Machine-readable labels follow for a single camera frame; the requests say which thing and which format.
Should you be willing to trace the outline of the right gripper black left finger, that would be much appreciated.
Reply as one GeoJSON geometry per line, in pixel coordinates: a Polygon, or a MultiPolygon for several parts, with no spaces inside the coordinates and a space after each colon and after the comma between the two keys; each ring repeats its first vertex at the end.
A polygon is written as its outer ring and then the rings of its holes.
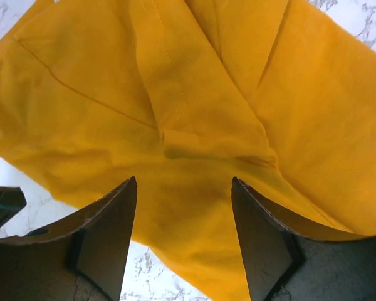
{"type": "Polygon", "coordinates": [[[119,300],[137,203],[124,181],[24,236],[0,239],[0,300],[119,300]]]}

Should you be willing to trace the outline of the mustard yellow t shirt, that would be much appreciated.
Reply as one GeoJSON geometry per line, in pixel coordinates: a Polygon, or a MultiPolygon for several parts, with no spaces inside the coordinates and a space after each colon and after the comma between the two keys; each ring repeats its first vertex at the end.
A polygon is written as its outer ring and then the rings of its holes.
{"type": "Polygon", "coordinates": [[[135,177],[133,239],[248,300],[233,177],[376,235],[376,53],[308,1],[36,1],[0,39],[0,157],[78,208],[135,177]]]}

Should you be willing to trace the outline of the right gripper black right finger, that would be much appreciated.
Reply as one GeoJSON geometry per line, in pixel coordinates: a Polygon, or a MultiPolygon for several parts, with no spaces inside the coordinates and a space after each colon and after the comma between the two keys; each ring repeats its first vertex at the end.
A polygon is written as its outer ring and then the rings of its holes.
{"type": "Polygon", "coordinates": [[[316,223],[238,178],[231,200],[252,300],[376,300],[376,236],[316,223]]]}

